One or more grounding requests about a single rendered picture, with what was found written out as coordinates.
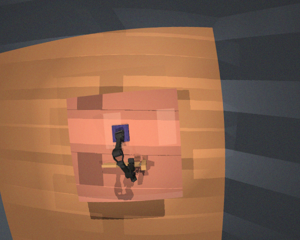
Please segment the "brown wooden post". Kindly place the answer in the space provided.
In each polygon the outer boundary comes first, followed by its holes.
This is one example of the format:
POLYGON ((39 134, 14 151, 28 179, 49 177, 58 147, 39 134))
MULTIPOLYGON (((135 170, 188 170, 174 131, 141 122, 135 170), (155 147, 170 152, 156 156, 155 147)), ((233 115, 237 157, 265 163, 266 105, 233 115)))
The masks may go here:
POLYGON ((141 170, 145 171, 146 170, 146 166, 147 166, 146 159, 142 159, 141 160, 141 170))

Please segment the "wooden side rail with steel hooks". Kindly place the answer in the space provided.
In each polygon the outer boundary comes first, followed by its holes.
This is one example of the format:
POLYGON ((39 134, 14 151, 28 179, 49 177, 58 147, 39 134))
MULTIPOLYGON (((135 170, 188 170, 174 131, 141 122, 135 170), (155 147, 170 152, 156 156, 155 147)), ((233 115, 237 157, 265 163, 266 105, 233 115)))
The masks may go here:
MULTIPOLYGON (((126 164, 126 166, 129 166, 128 162, 124 162, 126 164)), ((140 162, 134 162, 134 167, 140 167, 141 163, 140 162)), ((119 168, 119 166, 117 165, 117 163, 104 163, 101 165, 102 168, 119 168)))

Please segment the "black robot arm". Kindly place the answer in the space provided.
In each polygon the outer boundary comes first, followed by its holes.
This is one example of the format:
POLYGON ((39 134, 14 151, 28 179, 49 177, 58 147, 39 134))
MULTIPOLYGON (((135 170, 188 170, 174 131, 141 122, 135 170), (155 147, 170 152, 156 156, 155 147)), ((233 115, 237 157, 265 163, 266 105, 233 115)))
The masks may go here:
POLYGON ((135 182, 137 180, 136 174, 134 173, 134 169, 132 167, 126 166, 124 162, 124 154, 121 149, 122 140, 124 140, 125 131, 124 130, 118 130, 118 132, 115 132, 115 138, 116 138, 116 146, 112 150, 112 156, 117 165, 122 169, 122 171, 125 173, 126 178, 130 178, 131 182, 135 182), (118 161, 116 157, 119 157, 122 155, 122 160, 118 161), (129 167, 129 168, 128 168, 129 167))

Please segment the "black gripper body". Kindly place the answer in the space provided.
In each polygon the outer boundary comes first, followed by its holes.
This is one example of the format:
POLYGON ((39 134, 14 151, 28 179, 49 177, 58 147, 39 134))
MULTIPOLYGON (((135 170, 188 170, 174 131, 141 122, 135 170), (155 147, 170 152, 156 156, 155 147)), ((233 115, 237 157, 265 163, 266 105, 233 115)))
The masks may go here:
POLYGON ((133 163, 135 162, 134 158, 128 158, 128 163, 129 163, 129 167, 128 168, 133 168, 134 173, 135 172, 135 165, 133 165, 133 163))

